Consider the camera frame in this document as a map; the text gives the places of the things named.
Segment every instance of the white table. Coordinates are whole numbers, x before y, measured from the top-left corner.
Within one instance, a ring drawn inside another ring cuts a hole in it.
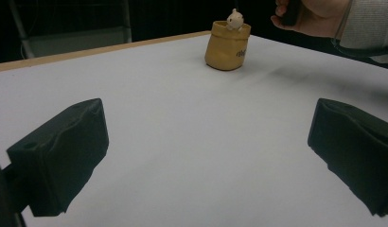
[[[209,35],[0,72],[6,149],[100,97],[108,154],[66,214],[39,226],[388,226],[307,145],[320,97],[388,122],[388,70],[250,37],[244,65],[203,59]]]

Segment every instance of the human hand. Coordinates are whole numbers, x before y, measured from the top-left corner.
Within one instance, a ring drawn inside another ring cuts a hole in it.
[[[281,29],[293,30],[309,36],[334,38],[350,0],[302,0],[294,26],[283,26],[282,17],[290,0],[275,0],[276,10],[271,17],[273,24]],[[338,33],[342,37],[343,29]]]

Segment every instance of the dark background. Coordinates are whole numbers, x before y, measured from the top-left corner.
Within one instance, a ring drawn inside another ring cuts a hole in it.
[[[123,25],[123,0],[15,0],[25,30],[30,36],[59,34]],[[142,41],[196,31],[210,30],[212,23],[225,20],[235,7],[226,0],[130,0],[132,40]],[[330,39],[309,37],[273,26],[274,0],[240,0],[238,9],[252,34],[346,57]],[[20,60],[21,44],[9,10],[0,0],[0,62]],[[369,59],[356,59],[388,68]]]

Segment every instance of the tabletop surface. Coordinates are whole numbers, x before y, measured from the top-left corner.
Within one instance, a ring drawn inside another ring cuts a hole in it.
[[[388,226],[307,145],[318,98],[388,122],[388,70],[251,36],[242,67],[208,67],[209,35],[0,72],[6,149],[100,97],[107,156],[39,226]]]

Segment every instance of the wooden table edge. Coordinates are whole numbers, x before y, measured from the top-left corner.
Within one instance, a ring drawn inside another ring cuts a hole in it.
[[[126,48],[132,48],[132,47],[137,47],[141,45],[159,44],[164,42],[188,39],[188,38],[193,38],[193,37],[203,36],[208,34],[210,34],[210,31],[200,31],[200,32],[188,33],[183,35],[176,35],[176,36],[169,36],[165,38],[134,42],[129,44],[111,45],[111,46],[81,50],[81,51],[64,53],[59,55],[45,56],[45,57],[34,58],[34,59],[4,62],[4,63],[0,63],[0,72],[11,70],[11,69],[30,67],[30,66],[39,65],[39,64],[51,63],[56,61],[65,61],[65,60],[70,60],[75,58],[81,58],[85,56],[101,54],[101,53],[106,53],[106,52],[111,52],[111,51],[116,51],[116,50],[121,50]]]

